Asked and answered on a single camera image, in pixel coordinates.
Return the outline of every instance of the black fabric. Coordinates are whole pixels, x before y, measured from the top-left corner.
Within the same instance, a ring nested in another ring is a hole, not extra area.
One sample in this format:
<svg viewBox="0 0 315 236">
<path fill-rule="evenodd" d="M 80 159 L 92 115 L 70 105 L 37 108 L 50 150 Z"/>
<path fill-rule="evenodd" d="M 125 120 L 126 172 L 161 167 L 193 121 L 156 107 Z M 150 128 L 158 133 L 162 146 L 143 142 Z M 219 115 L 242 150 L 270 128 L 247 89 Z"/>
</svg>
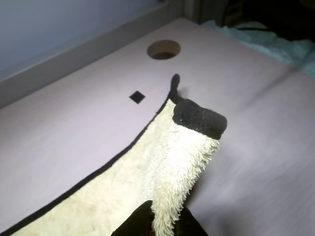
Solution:
<svg viewBox="0 0 315 236">
<path fill-rule="evenodd" d="M 139 206 L 111 236 L 149 236 L 154 213 L 152 201 Z M 208 236 L 192 213 L 184 206 L 180 219 L 175 223 L 174 236 Z"/>
<path fill-rule="evenodd" d="M 175 106 L 173 121 L 216 140 L 221 138 L 227 127 L 224 116 L 202 108 L 189 99 L 183 99 Z"/>
<path fill-rule="evenodd" d="M 183 100 L 183 98 L 178 95 L 177 88 L 178 88 L 179 82 L 180 82 L 180 76 L 179 76 L 179 74 L 175 74 L 172 78 L 172 81 L 171 81 L 171 91 L 169 94 L 169 98 L 175 104 L 177 104 Z"/>
<path fill-rule="evenodd" d="M 149 236 L 154 213 L 151 210 L 152 201 L 146 201 L 139 206 L 128 219 L 121 224 L 112 236 Z"/>
</svg>

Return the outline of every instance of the small black square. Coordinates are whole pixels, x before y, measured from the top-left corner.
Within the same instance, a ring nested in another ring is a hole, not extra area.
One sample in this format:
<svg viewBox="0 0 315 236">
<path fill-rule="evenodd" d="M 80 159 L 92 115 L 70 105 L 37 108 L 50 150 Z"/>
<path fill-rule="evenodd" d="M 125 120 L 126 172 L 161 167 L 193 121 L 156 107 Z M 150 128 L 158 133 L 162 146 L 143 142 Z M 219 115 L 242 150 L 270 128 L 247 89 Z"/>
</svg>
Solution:
<svg viewBox="0 0 315 236">
<path fill-rule="evenodd" d="M 133 95 L 130 96 L 130 98 L 137 104 L 139 104 L 143 98 L 145 98 L 145 95 L 140 93 L 139 91 L 136 91 L 133 93 Z"/>
</svg>

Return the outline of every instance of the round hole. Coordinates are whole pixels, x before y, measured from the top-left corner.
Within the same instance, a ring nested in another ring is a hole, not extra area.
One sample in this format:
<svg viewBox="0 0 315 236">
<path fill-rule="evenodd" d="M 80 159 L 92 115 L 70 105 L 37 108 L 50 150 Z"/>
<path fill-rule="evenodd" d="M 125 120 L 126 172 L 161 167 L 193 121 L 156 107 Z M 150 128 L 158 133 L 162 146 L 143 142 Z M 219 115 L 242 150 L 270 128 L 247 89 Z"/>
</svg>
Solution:
<svg viewBox="0 0 315 236">
<path fill-rule="evenodd" d="M 147 53 L 155 60 L 171 59 L 179 54 L 181 46 L 173 40 L 161 40 L 151 44 Z"/>
</svg>

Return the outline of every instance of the black fabric edge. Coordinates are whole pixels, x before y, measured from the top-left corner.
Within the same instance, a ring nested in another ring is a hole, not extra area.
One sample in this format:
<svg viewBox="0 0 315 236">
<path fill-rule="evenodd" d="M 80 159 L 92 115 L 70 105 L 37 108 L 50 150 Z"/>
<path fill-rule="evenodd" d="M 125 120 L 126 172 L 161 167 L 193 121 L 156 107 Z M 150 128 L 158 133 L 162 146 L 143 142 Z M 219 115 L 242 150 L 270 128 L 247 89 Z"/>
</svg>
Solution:
<svg viewBox="0 0 315 236">
<path fill-rule="evenodd" d="M 173 121 L 209 138 L 219 140 L 227 127 L 227 119 L 221 114 L 197 103 L 183 99 L 174 108 Z"/>
<path fill-rule="evenodd" d="M 57 197 L 55 200 L 53 200 L 51 203 L 47 204 L 46 206 L 42 207 L 41 209 L 37 210 L 36 212 L 32 213 L 31 215 L 27 216 L 17 224 L 13 225 L 9 229 L 3 231 L 0 233 L 0 236 L 10 236 L 14 234 L 15 232 L 19 231 L 23 227 L 27 226 L 28 224 L 32 223 L 33 221 L 37 220 L 38 218 L 42 217 L 46 213 L 48 213 L 50 210 L 52 210 L 54 207 L 56 207 L 58 204 L 60 204 L 62 201 L 70 197 L 72 194 L 76 193 L 79 189 L 84 187 L 87 183 L 89 183 L 91 180 L 96 178 L 97 176 L 101 175 L 105 171 L 107 171 L 116 161 L 118 161 L 123 155 L 125 155 L 129 150 L 132 149 L 132 147 L 137 143 L 137 141 L 140 139 L 140 137 L 144 134 L 144 132 L 147 130 L 149 125 L 153 122 L 153 120 L 162 112 L 162 110 L 165 108 L 165 105 L 168 100 L 171 100 L 174 104 L 177 104 L 182 98 L 178 95 L 177 87 L 180 81 L 180 77 L 178 74 L 174 75 L 171 82 L 171 90 L 160 107 L 160 109 L 156 112 L 154 117 L 149 121 L 149 123 L 144 127 L 144 129 L 137 135 L 137 137 L 130 143 L 129 146 L 127 146 L 124 150 L 122 150 L 120 153 L 118 153 L 116 156 L 114 156 L 110 161 L 108 161 L 105 165 L 85 177 L 83 180 L 78 182 L 76 185 L 74 185 L 72 188 L 70 188 L 65 193 L 61 194 L 59 197 Z"/>
</svg>

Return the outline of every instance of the dark object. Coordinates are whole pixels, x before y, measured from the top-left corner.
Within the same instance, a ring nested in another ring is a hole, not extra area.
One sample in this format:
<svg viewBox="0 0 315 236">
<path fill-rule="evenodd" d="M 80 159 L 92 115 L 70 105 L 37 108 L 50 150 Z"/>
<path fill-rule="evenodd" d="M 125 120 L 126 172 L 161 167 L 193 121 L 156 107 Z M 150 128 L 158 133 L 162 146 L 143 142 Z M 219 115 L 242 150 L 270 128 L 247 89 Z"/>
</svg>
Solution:
<svg viewBox="0 0 315 236">
<path fill-rule="evenodd" d="M 149 236 L 154 214 L 151 210 L 152 201 L 146 201 L 116 229 L 112 236 Z M 180 219 L 175 224 L 175 236 L 208 236 L 193 217 L 187 207 L 181 211 Z"/>
<path fill-rule="evenodd" d="M 171 99 L 171 101 L 174 102 L 175 104 L 177 104 L 183 100 L 183 98 L 178 95 L 178 90 L 177 90 L 180 80 L 181 80 L 181 78 L 180 78 L 179 74 L 175 74 L 172 77 L 171 90 L 170 90 L 169 95 L 168 95 L 169 98 Z"/>
<path fill-rule="evenodd" d="M 315 10 L 298 0 L 213 0 L 212 5 L 213 19 L 219 27 L 258 21 L 268 29 L 247 30 L 272 31 L 289 41 L 315 42 Z"/>
<path fill-rule="evenodd" d="M 139 206 L 112 236 L 149 236 L 154 219 L 151 205 L 152 201 L 146 201 Z"/>
<path fill-rule="evenodd" d="M 139 104 L 143 98 L 145 98 L 145 95 L 143 95 L 142 93 L 140 93 L 139 91 L 134 92 L 130 98 L 137 104 Z"/>
<path fill-rule="evenodd" d="M 227 127 L 224 116 L 202 108 L 189 99 L 183 99 L 175 106 L 173 121 L 217 140 L 221 138 Z"/>
<path fill-rule="evenodd" d="M 287 40 L 315 41 L 315 11 L 298 0 L 247 0 L 244 17 L 263 23 Z"/>
</svg>

